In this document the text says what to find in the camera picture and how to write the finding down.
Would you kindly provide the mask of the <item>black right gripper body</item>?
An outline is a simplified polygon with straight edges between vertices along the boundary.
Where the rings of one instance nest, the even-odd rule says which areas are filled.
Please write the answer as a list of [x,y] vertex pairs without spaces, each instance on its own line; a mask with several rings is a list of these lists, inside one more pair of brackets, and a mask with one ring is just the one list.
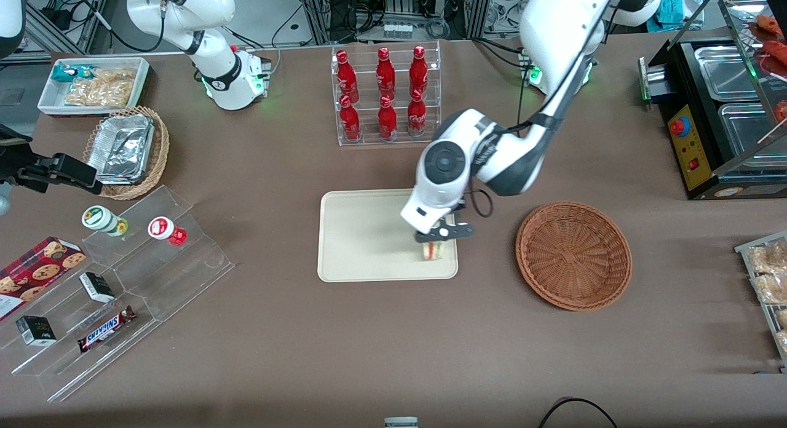
[[1,184],[8,183],[21,169],[32,165],[32,138],[1,125]]

